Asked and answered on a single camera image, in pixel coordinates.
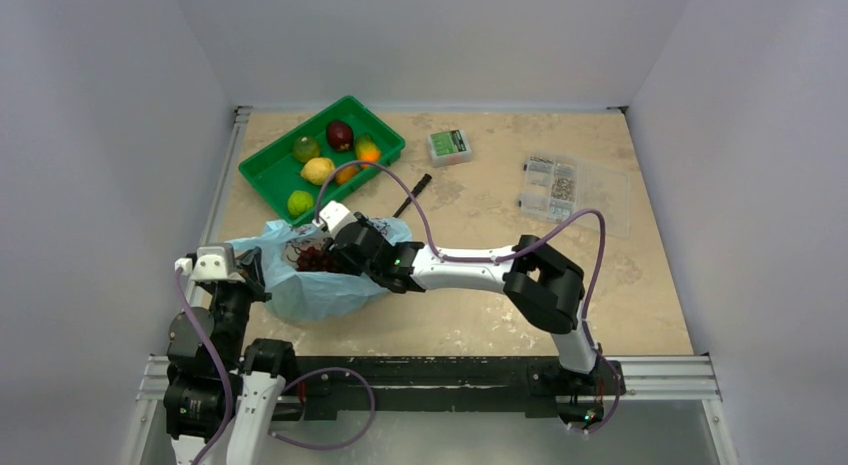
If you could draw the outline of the dark red fake grapes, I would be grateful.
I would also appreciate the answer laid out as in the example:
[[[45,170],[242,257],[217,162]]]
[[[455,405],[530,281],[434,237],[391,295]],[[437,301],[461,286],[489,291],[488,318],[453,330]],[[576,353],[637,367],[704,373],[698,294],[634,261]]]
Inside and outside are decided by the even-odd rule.
[[[295,268],[300,272],[342,273],[342,267],[321,247],[312,246],[300,251]]]

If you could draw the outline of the light blue plastic bag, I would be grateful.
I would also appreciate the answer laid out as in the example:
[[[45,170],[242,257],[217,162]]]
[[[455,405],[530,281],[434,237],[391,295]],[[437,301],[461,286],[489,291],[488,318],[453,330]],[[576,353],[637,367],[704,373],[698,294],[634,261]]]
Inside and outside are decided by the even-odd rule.
[[[293,227],[274,220],[260,235],[230,243],[238,252],[261,249],[266,291],[271,294],[265,303],[268,312],[280,320],[304,322],[350,314],[388,293],[366,276],[299,270],[295,262],[300,255],[311,248],[320,250],[327,239],[311,224]]]

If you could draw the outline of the lime green fake fruit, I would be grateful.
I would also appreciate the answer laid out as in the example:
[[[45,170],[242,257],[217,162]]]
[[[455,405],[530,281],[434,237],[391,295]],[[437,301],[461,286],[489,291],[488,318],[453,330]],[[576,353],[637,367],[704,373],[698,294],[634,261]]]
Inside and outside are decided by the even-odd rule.
[[[290,194],[287,200],[286,208],[291,218],[298,218],[315,206],[315,197],[312,193],[303,190],[296,190]]]

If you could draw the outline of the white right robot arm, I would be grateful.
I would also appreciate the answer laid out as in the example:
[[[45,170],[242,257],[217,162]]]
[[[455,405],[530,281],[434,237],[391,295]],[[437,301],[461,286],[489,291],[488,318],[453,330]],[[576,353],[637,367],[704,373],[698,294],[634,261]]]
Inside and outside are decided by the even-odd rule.
[[[546,237],[523,235],[512,247],[489,250],[391,243],[366,216],[337,202],[314,223],[328,233],[328,250],[345,270],[393,293],[456,288],[507,297],[528,323],[551,334],[569,389],[584,392],[599,381],[600,352],[586,323],[597,279]]]

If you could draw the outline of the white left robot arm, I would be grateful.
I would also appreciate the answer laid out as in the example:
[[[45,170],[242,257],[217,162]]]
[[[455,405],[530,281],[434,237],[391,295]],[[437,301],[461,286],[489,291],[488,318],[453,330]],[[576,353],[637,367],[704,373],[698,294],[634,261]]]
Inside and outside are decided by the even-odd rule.
[[[179,464],[257,464],[279,397],[297,384],[292,343],[245,342],[254,304],[270,300],[262,251],[229,243],[201,246],[174,264],[177,292],[195,285],[208,307],[188,301],[169,330],[163,405]]]

